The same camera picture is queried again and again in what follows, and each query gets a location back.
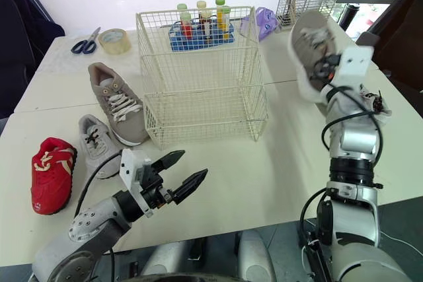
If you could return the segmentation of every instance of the red shoe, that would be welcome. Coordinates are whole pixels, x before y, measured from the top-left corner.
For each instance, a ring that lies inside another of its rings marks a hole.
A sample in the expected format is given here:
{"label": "red shoe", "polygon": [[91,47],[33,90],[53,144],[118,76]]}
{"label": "red shoe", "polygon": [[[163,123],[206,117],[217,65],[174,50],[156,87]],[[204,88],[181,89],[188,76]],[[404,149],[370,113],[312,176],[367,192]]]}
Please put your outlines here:
{"label": "red shoe", "polygon": [[77,150],[69,143],[47,138],[32,157],[32,208],[51,215],[63,209],[72,191],[72,172]]}

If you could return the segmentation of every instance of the gray shoe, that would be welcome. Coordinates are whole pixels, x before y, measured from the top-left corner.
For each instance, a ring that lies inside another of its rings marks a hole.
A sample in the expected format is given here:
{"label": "gray shoe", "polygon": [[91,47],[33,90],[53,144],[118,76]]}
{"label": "gray shoe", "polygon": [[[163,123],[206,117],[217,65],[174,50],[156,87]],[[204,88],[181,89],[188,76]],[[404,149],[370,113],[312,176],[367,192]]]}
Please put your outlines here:
{"label": "gray shoe", "polygon": [[[79,120],[79,142],[85,155],[88,177],[95,169],[119,151],[109,136],[107,126],[92,115],[85,115]],[[104,165],[96,178],[105,179],[117,175],[120,169],[120,157]]]}
{"label": "gray shoe", "polygon": [[116,138],[125,145],[139,145],[149,136],[144,126],[142,101],[125,81],[103,63],[88,66],[91,87],[107,115]]}
{"label": "gray shoe", "polygon": [[320,91],[326,84],[310,79],[315,72],[315,64],[324,56],[336,53],[334,36],[327,26],[327,19],[318,11],[303,13],[292,28],[291,44],[310,84]]}

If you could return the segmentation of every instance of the white table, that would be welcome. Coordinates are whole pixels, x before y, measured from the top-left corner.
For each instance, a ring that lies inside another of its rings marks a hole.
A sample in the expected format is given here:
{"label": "white table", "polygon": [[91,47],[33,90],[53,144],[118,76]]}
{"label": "white table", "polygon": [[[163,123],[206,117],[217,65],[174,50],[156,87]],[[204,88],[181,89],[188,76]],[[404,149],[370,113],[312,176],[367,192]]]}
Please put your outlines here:
{"label": "white table", "polygon": [[[354,45],[344,31],[330,19],[330,28],[336,34],[336,44],[342,49]],[[287,42],[289,32],[271,34],[260,43],[262,72],[265,84],[294,81],[297,79],[295,67],[289,59]],[[139,96],[142,83],[139,78],[139,54],[136,31],[129,31],[132,43],[130,51],[121,55],[107,54],[100,45],[93,54],[70,52],[70,48],[82,38],[60,37],[53,41],[45,58],[31,80],[15,112],[56,109],[70,106],[96,104],[91,91],[88,65],[101,61],[115,69],[130,84]],[[369,71],[377,70],[371,62]]]}
{"label": "white table", "polygon": [[[423,121],[380,71],[370,69],[365,85],[370,90],[380,89],[394,113],[383,128],[385,149],[375,168],[376,180],[385,185],[379,192],[379,202],[422,195]],[[89,86],[81,83],[77,92],[88,96],[87,89]],[[299,218],[307,198],[325,187],[328,180],[329,157],[320,141],[325,119],[314,104],[301,99],[296,81],[267,84],[265,89],[269,121],[257,142],[240,138],[167,149],[166,152],[186,150],[178,164],[162,173],[167,188],[176,188],[191,173],[203,168],[209,168],[209,174],[198,190],[179,206],[163,207],[152,218],[135,222],[133,229],[115,246],[116,251]],[[67,230],[85,180],[84,158],[80,155],[69,205],[56,215],[35,214],[30,203],[30,160],[39,144],[46,137],[55,136],[79,149],[79,118],[93,114],[106,121],[95,101],[66,104],[63,108],[60,104],[65,103],[64,98],[52,99],[56,99],[57,107],[51,108],[57,109],[17,112],[0,137],[0,265],[30,263],[41,246]],[[166,153],[151,141],[139,147],[153,160]],[[119,178],[95,181],[84,206],[122,188]],[[315,208],[314,203],[307,214],[309,217],[315,215]]]}

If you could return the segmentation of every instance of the white shoelace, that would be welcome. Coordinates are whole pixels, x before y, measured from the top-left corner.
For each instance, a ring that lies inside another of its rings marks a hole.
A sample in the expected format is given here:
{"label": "white shoelace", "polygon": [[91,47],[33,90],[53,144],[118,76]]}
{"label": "white shoelace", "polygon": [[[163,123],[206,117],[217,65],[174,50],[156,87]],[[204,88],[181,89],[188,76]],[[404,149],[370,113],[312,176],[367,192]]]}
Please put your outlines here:
{"label": "white shoelace", "polygon": [[44,155],[41,157],[40,161],[41,161],[41,166],[38,166],[38,164],[34,163],[34,168],[35,171],[47,171],[50,168],[50,163],[47,163],[47,161],[49,161],[50,159],[53,158],[52,155],[48,156],[49,152],[45,152]]}
{"label": "white shoelace", "polygon": [[129,112],[138,112],[142,108],[136,100],[126,94],[113,95],[108,101],[112,107],[112,115],[115,122],[126,120],[126,114]]}
{"label": "white shoelace", "polygon": [[93,129],[93,127],[90,127],[88,128],[87,133],[88,137],[85,138],[85,140],[87,141],[89,154],[92,157],[101,155],[107,149],[107,146],[104,140],[99,137],[98,128]]}

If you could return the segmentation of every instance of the floor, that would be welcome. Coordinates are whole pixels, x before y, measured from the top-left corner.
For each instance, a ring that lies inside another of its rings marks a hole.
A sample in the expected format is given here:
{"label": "floor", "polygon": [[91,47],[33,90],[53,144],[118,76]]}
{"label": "floor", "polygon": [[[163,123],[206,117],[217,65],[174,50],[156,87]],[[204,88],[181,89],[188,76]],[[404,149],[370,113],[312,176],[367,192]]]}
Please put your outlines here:
{"label": "floor", "polygon": [[[381,228],[390,236],[406,240],[420,251],[423,250],[423,197],[410,199],[380,207]],[[300,249],[297,245],[296,223],[284,223],[257,229],[272,258],[278,282],[307,282],[309,277],[301,265]],[[224,275],[236,274],[237,258],[233,253],[235,233],[209,237],[207,258],[200,271]],[[414,281],[423,281],[423,258],[413,249],[382,236],[380,248],[393,257],[405,273]],[[130,263],[137,262],[141,271],[154,247],[122,252],[116,255],[116,280],[129,277]],[[183,271],[199,271],[194,264],[186,264]],[[98,263],[94,281],[110,281],[110,256],[103,256]],[[30,265],[0,267],[0,281],[26,282],[30,276]]]}

